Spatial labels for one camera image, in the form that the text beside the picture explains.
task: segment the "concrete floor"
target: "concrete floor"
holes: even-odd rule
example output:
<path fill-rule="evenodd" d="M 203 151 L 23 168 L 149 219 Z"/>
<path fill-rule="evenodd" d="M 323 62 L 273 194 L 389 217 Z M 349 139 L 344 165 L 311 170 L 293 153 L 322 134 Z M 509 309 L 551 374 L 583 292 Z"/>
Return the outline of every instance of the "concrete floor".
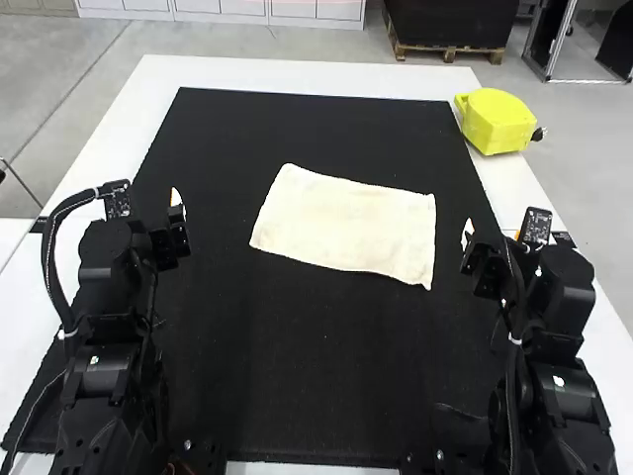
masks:
<path fill-rule="evenodd" d="M 565 43 L 558 77 L 602 78 L 583 32 Z M 521 97 L 549 129 L 525 157 L 596 267 L 633 333 L 633 85 L 541 84 L 520 58 L 527 34 L 512 32 L 503 66 L 458 55 L 484 86 Z M 45 202 L 146 53 L 395 62 L 380 12 L 363 32 L 286 27 L 80 20 L 0 15 L 0 156 Z M 408 64 L 442 64 L 436 54 Z M 0 217 L 34 217 L 40 208 L 12 178 L 0 187 Z"/>

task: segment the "towel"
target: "towel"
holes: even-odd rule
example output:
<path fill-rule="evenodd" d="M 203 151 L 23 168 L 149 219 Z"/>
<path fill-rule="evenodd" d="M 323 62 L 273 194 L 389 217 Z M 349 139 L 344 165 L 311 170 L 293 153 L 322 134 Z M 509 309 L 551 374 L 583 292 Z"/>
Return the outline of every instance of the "towel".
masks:
<path fill-rule="evenodd" d="M 331 269 L 375 272 L 431 289 L 435 197 L 282 166 L 250 245 Z"/>

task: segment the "rubber mat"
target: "rubber mat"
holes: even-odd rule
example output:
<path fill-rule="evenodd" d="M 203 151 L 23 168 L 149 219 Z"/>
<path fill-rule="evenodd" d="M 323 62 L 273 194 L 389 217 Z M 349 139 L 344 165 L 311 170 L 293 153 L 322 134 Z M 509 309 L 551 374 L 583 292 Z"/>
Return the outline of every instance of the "rubber mat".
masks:
<path fill-rule="evenodd" d="M 250 248 L 288 162 L 433 193 L 432 290 Z M 434 402 L 486 413 L 496 307 L 460 274 L 460 237 L 469 217 L 498 228 L 448 103 L 181 89 L 134 182 L 149 221 L 172 185 L 192 244 L 158 288 L 176 441 L 212 436 L 241 460 L 432 466 Z M 45 359 L 3 446 L 59 359 Z M 54 450 L 47 414 L 25 449 Z"/>

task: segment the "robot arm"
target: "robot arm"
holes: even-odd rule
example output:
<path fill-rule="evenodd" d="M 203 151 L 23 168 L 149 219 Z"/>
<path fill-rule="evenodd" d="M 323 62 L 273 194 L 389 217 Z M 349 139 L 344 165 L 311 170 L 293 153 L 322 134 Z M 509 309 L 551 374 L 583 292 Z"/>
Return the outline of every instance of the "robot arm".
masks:
<path fill-rule="evenodd" d="M 539 231 L 538 223 L 547 213 L 528 209 L 518 240 L 499 247 L 474 233 L 462 262 L 475 295 L 499 302 L 493 350 L 507 348 L 489 405 L 485 471 L 616 474 L 606 410 L 577 358 L 595 302 L 593 267 L 573 249 L 547 244 L 549 226 Z"/>
<path fill-rule="evenodd" d="M 153 304 L 158 273 L 190 253 L 185 209 L 172 203 L 163 226 L 147 231 L 130 191 L 124 180 L 78 193 L 45 225 L 45 285 L 67 358 L 51 474 L 156 475 L 167 464 L 167 394 L 152 339 Z M 95 199 L 104 200 L 107 219 L 92 222 L 79 245 L 80 287 L 69 306 L 54 262 L 56 233 L 71 211 Z"/>

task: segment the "yellow object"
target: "yellow object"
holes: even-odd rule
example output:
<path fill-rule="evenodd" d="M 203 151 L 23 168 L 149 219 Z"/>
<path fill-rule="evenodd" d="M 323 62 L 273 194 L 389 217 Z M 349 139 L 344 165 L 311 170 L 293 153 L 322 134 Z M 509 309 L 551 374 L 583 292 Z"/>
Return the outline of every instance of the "yellow object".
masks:
<path fill-rule="evenodd" d="M 525 150 L 536 128 L 536 117 L 523 102 L 498 89 L 457 94 L 462 133 L 482 154 Z"/>

